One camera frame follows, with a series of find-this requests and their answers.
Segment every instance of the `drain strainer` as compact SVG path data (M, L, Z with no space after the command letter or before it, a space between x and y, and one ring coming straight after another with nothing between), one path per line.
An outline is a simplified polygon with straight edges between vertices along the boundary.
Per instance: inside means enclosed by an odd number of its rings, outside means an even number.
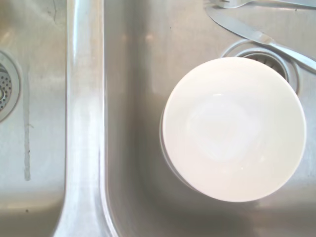
M0 52L0 121L14 108L19 91L18 73L11 60Z
M268 67L275 70L277 73L279 73L282 77L284 77L288 81L288 75L286 73L284 66L276 58L266 53L250 53L250 54L246 54L243 57L253 59L267 65Z
M11 78L8 73L0 72L0 111L7 105L11 96Z
M241 40L228 48L222 57L244 57L261 62L278 72L299 93L299 66L285 56L261 47L250 40Z

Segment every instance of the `knife handle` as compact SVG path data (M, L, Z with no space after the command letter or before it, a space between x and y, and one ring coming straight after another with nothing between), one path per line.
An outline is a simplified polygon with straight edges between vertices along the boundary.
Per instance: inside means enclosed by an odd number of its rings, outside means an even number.
M271 46L272 48L275 48L278 51L281 51L282 53L286 54L287 56L293 58L300 65L302 65L305 69L316 74L316 61L314 59L309 58L303 54L300 54L300 53L294 51L293 49L290 49L286 46L283 46L283 45L275 43L275 42L270 43L269 46Z

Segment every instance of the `white ceramic bowl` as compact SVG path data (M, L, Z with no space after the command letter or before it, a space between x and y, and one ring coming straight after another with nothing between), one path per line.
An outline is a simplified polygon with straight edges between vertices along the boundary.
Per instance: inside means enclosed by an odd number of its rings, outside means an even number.
M225 201L265 197L293 175L306 142L300 101L273 69L206 62L173 89L162 117L169 162L195 190Z

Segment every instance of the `double sink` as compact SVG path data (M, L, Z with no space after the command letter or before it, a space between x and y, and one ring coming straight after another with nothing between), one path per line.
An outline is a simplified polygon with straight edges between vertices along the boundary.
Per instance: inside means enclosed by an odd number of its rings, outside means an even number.
M204 4L0 1L0 52L20 83L14 109L0 121L0 237L314 235L315 75L296 72L307 146L276 193L245 203L211 199L185 186L163 159L159 121L176 83L243 42L209 19ZM316 56L311 9L224 11Z

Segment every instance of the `fork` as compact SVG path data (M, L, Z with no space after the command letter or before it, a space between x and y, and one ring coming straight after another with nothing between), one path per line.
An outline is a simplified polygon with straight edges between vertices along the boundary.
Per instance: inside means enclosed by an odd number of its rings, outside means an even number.
M268 0L210 0L222 8L237 8L250 2L268 2ZM271 2L282 2L306 7L316 7L316 0L271 0Z

